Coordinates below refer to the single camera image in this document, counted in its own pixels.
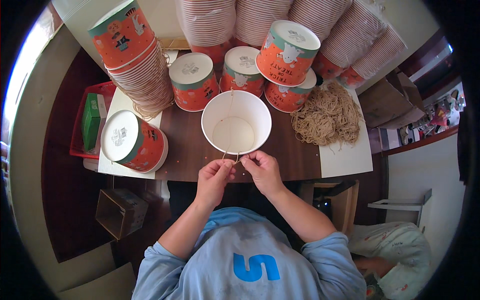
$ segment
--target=orange paper bucket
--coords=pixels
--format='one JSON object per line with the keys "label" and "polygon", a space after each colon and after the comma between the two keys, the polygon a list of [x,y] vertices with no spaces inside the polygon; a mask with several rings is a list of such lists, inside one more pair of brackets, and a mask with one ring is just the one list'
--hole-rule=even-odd
{"label": "orange paper bucket", "polygon": [[88,33],[108,69],[137,60],[155,38],[136,0],[118,5],[100,18]]}
{"label": "orange paper bucket", "polygon": [[274,108],[290,113],[302,108],[316,83],[315,72],[309,69],[305,81],[296,87],[281,86],[268,82],[265,86],[265,97]]}
{"label": "orange paper bucket", "polygon": [[218,95],[213,62],[203,53],[188,53],[177,58],[169,70],[175,103],[183,110],[202,111]]}
{"label": "orange paper bucket", "polygon": [[257,67],[275,84],[299,86],[319,48],[320,40],[310,29],[291,21],[275,21],[257,56]]}
{"label": "orange paper bucket", "polygon": [[129,110],[120,110],[108,119],[100,141],[107,159],[135,172],[155,172],[167,158],[165,134]]}
{"label": "orange paper bucket", "polygon": [[226,41],[225,43],[210,47],[190,45],[190,49],[192,50],[192,52],[199,52],[208,55],[212,59],[214,65],[222,64],[225,54],[231,48],[232,43],[230,41]]}
{"label": "orange paper bucket", "polygon": [[344,68],[332,63],[323,53],[318,52],[312,64],[312,69],[320,75],[323,79],[334,79],[339,76]]}
{"label": "orange paper bucket", "polygon": [[361,77],[357,73],[357,71],[352,68],[352,66],[350,66],[346,71],[341,73],[337,77],[337,80],[347,89],[356,89],[357,87],[360,87],[362,84],[364,84],[365,81],[367,81],[367,79]]}
{"label": "orange paper bucket", "polygon": [[260,97],[264,92],[265,79],[255,65],[259,50],[252,47],[235,47],[225,55],[220,91],[231,88],[246,91]]}

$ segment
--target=light blue t-shirt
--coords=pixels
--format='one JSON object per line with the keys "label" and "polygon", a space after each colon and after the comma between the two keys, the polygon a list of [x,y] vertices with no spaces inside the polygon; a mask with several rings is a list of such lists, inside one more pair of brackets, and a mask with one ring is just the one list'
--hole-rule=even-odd
{"label": "light blue t-shirt", "polygon": [[223,208],[211,214],[187,261],[158,242],[148,247],[132,299],[365,299],[347,242],[336,232],[299,254],[266,218]]}

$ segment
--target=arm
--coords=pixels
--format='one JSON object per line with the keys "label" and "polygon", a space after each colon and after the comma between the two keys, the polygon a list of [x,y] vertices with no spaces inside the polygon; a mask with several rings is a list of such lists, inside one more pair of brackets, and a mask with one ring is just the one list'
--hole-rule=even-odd
{"label": "arm", "polygon": [[240,161],[251,173],[260,192],[304,242],[321,240],[336,232],[327,216],[305,203],[283,185],[274,157],[262,151],[255,151],[243,156]]}
{"label": "arm", "polygon": [[179,279],[192,249],[225,185],[235,178],[233,160],[214,160],[198,172],[197,195],[180,218],[153,247],[145,250],[132,299],[164,299],[179,287]]}
{"label": "arm", "polygon": [[173,255],[188,259],[213,209],[222,201],[228,179],[234,179],[234,161],[214,160],[198,172],[197,195],[193,203],[158,239]]}
{"label": "arm", "polygon": [[365,279],[352,262],[347,237],[335,232],[328,237],[306,243],[302,255],[312,264],[320,279],[320,293],[325,299],[365,299]]}

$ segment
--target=white paper bucket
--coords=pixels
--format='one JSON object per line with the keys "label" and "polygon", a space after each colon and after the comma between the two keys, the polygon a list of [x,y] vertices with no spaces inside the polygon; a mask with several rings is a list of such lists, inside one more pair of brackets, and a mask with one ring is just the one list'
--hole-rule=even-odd
{"label": "white paper bucket", "polygon": [[259,97],[237,90],[232,99],[231,93],[226,91],[208,102],[202,113],[202,131],[219,151],[243,155],[265,143],[272,117]]}

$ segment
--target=green box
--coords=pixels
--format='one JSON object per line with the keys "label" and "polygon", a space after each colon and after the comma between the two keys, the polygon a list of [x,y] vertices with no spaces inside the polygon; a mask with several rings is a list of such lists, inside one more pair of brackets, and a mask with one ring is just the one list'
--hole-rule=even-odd
{"label": "green box", "polygon": [[101,120],[107,117],[105,100],[100,94],[89,93],[82,117],[82,136],[86,151],[95,148]]}

